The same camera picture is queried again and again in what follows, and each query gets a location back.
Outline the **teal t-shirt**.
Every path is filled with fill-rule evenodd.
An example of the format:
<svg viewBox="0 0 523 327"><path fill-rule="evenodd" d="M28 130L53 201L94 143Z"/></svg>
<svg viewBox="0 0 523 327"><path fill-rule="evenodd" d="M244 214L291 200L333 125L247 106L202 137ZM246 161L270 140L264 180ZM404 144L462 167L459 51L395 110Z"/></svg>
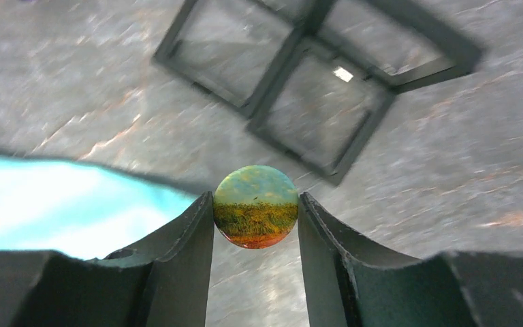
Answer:
<svg viewBox="0 0 523 327"><path fill-rule="evenodd" d="M105 168L0 156L0 250L103 258L175 219L194 199Z"/></svg>

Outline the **yellow landscape brooch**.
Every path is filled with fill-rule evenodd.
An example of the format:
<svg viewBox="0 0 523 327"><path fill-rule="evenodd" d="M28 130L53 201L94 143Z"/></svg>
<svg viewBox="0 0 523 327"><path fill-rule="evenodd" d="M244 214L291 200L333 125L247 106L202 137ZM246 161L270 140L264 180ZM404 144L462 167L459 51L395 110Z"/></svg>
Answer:
<svg viewBox="0 0 523 327"><path fill-rule="evenodd" d="M213 194L214 222L232 244L263 249L281 242L298 219L299 193L270 166L245 166L227 175Z"/></svg>

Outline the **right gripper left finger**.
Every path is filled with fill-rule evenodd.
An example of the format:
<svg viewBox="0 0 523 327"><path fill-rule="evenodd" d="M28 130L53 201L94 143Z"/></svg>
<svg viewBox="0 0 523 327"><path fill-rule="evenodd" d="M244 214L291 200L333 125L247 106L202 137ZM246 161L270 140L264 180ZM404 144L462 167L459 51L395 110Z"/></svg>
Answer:
<svg viewBox="0 0 523 327"><path fill-rule="evenodd" d="M204 326L212 194L106 258L0 251L0 326Z"/></svg>

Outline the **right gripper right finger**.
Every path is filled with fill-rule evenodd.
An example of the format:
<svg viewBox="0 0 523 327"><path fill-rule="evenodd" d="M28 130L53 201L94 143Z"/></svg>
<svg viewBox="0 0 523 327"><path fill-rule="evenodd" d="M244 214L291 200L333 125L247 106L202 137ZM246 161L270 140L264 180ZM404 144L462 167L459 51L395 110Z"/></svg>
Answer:
<svg viewBox="0 0 523 327"><path fill-rule="evenodd" d="M523 326L523 251L394 251L300 196L311 326Z"/></svg>

